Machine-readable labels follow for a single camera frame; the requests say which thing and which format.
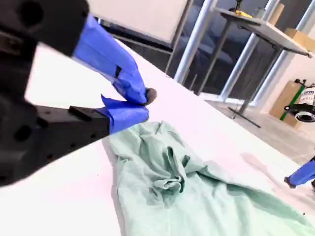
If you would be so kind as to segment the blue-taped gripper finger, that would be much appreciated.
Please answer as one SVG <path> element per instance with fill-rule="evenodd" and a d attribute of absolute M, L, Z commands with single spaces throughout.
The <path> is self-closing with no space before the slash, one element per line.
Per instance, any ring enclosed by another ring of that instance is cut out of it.
<path fill-rule="evenodd" d="M 284 182 L 289 185 L 290 188 L 296 188 L 298 185 L 305 184 L 307 181 L 315 178 L 315 160 L 311 159 L 297 171 L 288 177 L 284 178 Z"/>

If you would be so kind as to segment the gripper finger blue tape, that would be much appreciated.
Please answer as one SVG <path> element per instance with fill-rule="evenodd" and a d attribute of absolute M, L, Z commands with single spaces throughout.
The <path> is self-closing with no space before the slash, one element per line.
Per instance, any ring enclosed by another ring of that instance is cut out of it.
<path fill-rule="evenodd" d="M 147 88 L 133 57 L 96 21 L 85 0 L 0 3 L 0 87 L 23 97 L 36 47 L 43 43 L 98 72 L 129 103 L 146 106 Z"/>
<path fill-rule="evenodd" d="M 146 121 L 146 107 L 102 97 L 103 107 L 68 109 L 38 106 L 41 125 L 35 147 L 36 169 L 99 139 Z"/>

